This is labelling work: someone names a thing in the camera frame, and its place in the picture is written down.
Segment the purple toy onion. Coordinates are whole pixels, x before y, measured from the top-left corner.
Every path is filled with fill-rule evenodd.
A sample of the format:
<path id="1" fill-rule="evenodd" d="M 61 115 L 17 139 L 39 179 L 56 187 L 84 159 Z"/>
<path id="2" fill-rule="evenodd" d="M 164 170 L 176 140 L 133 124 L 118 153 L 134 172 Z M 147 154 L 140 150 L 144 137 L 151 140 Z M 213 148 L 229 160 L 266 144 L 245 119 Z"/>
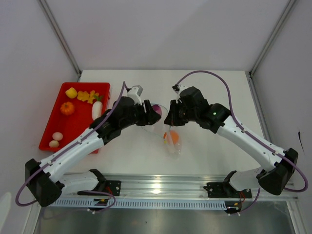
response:
<path id="1" fill-rule="evenodd" d="M 160 116 L 162 116 L 162 109 L 161 109 L 161 107 L 160 107 L 159 105 L 155 104 L 155 105 L 152 106 L 152 108 L 153 108 L 153 110 L 154 110 L 157 114 L 159 114 Z"/>

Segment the orange toy fruit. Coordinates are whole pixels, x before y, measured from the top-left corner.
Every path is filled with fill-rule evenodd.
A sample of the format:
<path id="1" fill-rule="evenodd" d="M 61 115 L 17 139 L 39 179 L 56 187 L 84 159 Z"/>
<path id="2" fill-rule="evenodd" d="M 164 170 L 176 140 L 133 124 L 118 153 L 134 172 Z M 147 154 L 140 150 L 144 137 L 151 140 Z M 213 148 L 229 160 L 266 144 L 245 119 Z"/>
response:
<path id="1" fill-rule="evenodd" d="M 170 131 L 169 131 L 169 134 L 170 134 L 170 136 L 171 136 L 173 145 L 178 144 L 178 142 L 179 142 L 179 140 L 180 140 L 180 137 L 179 137 L 178 132 L 177 132 L 177 131 L 174 131 L 174 130 L 170 130 Z"/>

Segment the clear zip top bag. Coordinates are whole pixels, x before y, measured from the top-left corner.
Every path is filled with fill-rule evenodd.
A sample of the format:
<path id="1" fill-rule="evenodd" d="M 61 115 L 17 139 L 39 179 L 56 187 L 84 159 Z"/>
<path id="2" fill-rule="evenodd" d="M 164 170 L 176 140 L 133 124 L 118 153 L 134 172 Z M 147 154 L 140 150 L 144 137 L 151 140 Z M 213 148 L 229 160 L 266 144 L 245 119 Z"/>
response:
<path id="1" fill-rule="evenodd" d="M 165 120 L 169 110 L 161 104 L 157 104 L 157 105 L 159 105 L 162 109 L 161 119 L 157 123 L 155 123 L 154 125 L 145 126 L 142 128 L 146 132 L 148 132 L 148 133 L 150 133 L 150 134 L 152 134 L 158 138 L 158 141 L 161 142 L 161 144 L 160 144 L 161 147 L 166 150 L 166 152 L 169 154 L 169 156 L 171 158 L 178 159 L 180 154 L 181 154 L 181 148 L 182 148 L 181 137 L 179 136 L 180 140 L 179 140 L 178 144 L 173 145 L 169 131 L 170 130 L 177 131 L 177 130 L 170 125 L 164 124 L 164 120 Z M 167 132 L 166 139 L 163 138 L 163 135 L 165 132 Z"/>

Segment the orange toy pumpkin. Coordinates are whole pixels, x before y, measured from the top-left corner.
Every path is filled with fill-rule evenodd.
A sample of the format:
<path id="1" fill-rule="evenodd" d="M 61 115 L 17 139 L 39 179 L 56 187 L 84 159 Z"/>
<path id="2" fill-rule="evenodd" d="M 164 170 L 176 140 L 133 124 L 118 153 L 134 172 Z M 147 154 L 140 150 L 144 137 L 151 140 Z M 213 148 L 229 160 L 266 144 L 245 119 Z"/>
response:
<path id="1" fill-rule="evenodd" d="M 60 112 L 63 115 L 70 116 L 75 112 L 75 106 L 71 102 L 65 102 L 61 105 Z"/>

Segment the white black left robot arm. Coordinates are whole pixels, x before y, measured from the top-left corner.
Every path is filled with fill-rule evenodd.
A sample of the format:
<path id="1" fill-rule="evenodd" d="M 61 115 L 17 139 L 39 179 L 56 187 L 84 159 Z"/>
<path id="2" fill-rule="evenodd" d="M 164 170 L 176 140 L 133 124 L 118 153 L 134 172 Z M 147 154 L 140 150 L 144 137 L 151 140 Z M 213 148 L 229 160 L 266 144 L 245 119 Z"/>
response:
<path id="1" fill-rule="evenodd" d="M 36 201 L 47 207 L 61 195 L 110 195 L 106 178 L 97 169 L 68 175 L 67 172 L 84 157 L 120 136 L 121 131 L 132 125 L 151 126 L 161 119 L 145 100 L 135 103 L 130 97 L 121 97 L 102 116 L 90 124 L 75 140 L 37 162 L 25 164 L 25 184 Z"/>

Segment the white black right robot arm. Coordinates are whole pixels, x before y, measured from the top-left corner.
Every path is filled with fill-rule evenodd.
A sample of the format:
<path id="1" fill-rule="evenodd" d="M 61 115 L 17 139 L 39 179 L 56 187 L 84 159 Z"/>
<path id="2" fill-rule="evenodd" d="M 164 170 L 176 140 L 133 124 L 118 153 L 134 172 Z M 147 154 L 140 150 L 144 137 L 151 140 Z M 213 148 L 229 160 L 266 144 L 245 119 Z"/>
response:
<path id="1" fill-rule="evenodd" d="M 232 171 L 223 181 L 223 193 L 235 196 L 245 189 L 262 188 L 272 195 L 280 195 L 294 173 L 298 153 L 292 148 L 283 150 L 267 140 L 250 137 L 250 131 L 242 123 L 236 123 L 229 109 L 223 105 L 209 104 L 195 87 L 173 86 L 177 99 L 171 100 L 170 110 L 164 120 L 172 127 L 189 122 L 218 134 L 234 143 L 260 165 L 248 171 Z"/>

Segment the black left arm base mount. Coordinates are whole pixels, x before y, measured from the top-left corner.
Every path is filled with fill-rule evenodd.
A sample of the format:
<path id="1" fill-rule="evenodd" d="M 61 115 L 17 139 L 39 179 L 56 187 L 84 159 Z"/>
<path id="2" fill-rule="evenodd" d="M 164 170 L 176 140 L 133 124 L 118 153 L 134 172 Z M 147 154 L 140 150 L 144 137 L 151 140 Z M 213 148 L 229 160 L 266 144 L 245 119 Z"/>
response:
<path id="1" fill-rule="evenodd" d="M 94 191 L 110 193 L 114 196 L 120 196 L 121 181 L 120 180 L 106 180 L 99 182 L 94 188 Z"/>

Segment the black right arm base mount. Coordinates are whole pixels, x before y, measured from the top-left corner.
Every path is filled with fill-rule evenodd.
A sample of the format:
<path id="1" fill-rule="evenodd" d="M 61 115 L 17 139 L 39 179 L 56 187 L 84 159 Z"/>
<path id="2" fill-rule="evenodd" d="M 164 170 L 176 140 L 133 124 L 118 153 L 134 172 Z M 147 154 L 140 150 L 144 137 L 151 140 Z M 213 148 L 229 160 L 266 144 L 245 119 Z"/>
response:
<path id="1" fill-rule="evenodd" d="M 231 185 L 223 182 L 208 182 L 203 189 L 209 198 L 252 198 L 251 190 L 235 190 Z"/>

